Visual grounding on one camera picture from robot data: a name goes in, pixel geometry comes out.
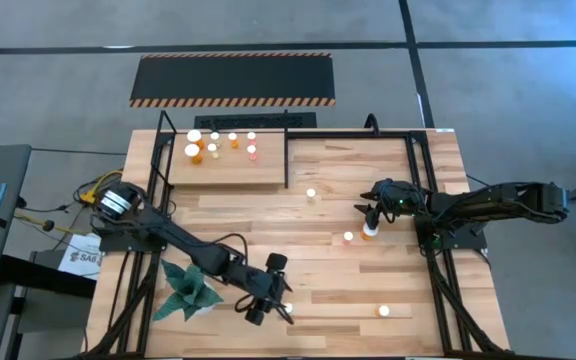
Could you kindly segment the raised wooden shelf board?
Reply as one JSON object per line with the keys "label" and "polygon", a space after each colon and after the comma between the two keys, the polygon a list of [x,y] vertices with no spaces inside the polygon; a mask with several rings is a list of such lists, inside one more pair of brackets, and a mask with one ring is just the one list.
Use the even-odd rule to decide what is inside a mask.
{"label": "raised wooden shelf board", "polygon": [[[212,132],[200,130],[204,141],[203,161],[193,165],[184,154],[184,148],[191,144],[187,132],[175,137],[168,180],[174,185],[277,185],[285,182],[286,139],[282,131],[226,130],[220,134],[219,159],[213,159],[207,146],[213,143]],[[237,134],[239,147],[233,149],[228,134]],[[247,133],[256,133],[257,159],[251,161],[247,152]]]}

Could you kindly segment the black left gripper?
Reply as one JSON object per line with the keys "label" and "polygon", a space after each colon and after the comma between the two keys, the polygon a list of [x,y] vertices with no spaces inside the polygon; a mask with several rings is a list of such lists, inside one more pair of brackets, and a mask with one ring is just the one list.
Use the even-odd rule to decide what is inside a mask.
{"label": "black left gripper", "polygon": [[276,310],[281,319],[290,325],[294,324],[290,313],[284,308],[282,297],[292,288],[285,280],[287,257],[271,253],[266,261],[267,269],[261,269],[233,262],[227,270],[227,283],[247,293],[236,302],[235,311],[245,313],[245,319],[261,325],[264,316]]}

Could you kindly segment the black perforated rubber mat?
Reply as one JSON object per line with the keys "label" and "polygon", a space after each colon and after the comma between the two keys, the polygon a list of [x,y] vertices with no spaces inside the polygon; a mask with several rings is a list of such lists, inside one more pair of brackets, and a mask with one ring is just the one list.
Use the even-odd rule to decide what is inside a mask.
{"label": "black perforated rubber mat", "polygon": [[194,127],[209,130],[317,128],[315,112],[196,116]]}

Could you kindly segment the long black floor tape strip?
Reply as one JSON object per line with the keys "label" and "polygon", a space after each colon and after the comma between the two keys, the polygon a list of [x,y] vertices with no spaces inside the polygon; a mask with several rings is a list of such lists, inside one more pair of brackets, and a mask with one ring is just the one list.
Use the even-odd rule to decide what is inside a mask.
{"label": "long black floor tape strip", "polygon": [[422,41],[422,42],[294,42],[197,45],[106,45],[67,47],[0,47],[0,55],[182,53],[309,50],[388,49],[495,49],[495,48],[576,48],[576,40],[538,41]]}

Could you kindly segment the black mat yellow striped edges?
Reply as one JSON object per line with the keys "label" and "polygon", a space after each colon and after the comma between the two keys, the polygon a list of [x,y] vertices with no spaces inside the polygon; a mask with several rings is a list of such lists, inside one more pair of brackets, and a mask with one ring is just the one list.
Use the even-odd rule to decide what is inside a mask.
{"label": "black mat yellow striped edges", "polygon": [[132,108],[335,104],[333,59],[325,52],[144,55],[129,98]]}

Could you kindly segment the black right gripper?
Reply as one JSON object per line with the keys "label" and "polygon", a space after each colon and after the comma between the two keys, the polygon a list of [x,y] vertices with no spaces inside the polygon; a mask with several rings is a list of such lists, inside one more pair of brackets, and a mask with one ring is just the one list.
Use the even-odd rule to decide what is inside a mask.
{"label": "black right gripper", "polygon": [[419,187],[405,181],[391,178],[377,181],[369,192],[361,193],[360,197],[375,202],[374,206],[354,205],[355,209],[365,213],[365,223],[371,228],[378,228],[381,217],[392,224],[402,215],[416,216],[426,213],[425,194]]}

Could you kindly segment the green artificial plant white pot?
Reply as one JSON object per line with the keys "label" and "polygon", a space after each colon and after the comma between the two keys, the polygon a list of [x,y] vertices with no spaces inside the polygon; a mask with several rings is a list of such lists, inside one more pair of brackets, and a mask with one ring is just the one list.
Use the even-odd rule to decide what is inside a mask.
{"label": "green artificial plant white pot", "polygon": [[204,274],[196,265],[182,269],[180,266],[162,260],[166,282],[173,293],[153,315],[154,321],[160,321],[181,310],[184,320],[188,321],[198,311],[209,309],[222,303],[223,298],[204,280]]}

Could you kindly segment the short black floor tape strip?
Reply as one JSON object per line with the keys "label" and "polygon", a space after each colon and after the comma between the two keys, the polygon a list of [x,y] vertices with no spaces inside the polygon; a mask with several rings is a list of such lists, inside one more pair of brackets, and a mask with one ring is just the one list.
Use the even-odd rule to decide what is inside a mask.
{"label": "short black floor tape strip", "polygon": [[406,46],[415,82],[415,88],[420,108],[420,114],[422,118],[422,124],[425,128],[434,128],[435,122],[429,102],[427,86],[422,69],[419,49],[417,47],[417,42],[415,38],[410,8],[407,0],[398,0],[398,2],[405,32]]}

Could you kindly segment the white paper with logo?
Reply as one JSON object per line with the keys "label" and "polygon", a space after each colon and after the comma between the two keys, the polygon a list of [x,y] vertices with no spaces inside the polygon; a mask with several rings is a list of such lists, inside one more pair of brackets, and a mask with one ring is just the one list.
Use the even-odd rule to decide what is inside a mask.
{"label": "white paper with logo", "polygon": [[93,233],[73,235],[58,270],[97,280],[102,263],[100,241],[101,238]]}

